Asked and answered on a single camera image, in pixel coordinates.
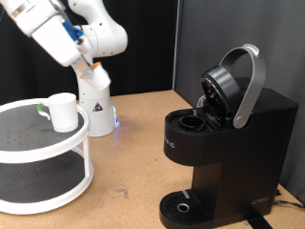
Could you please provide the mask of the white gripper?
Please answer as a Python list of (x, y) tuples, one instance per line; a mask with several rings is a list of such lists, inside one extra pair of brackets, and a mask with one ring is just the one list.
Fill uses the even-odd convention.
[(90, 40), (85, 34), (73, 40), (59, 16), (52, 17), (31, 37), (62, 66), (73, 66), (78, 75), (93, 77), (93, 69), (85, 58), (85, 54), (92, 49)]

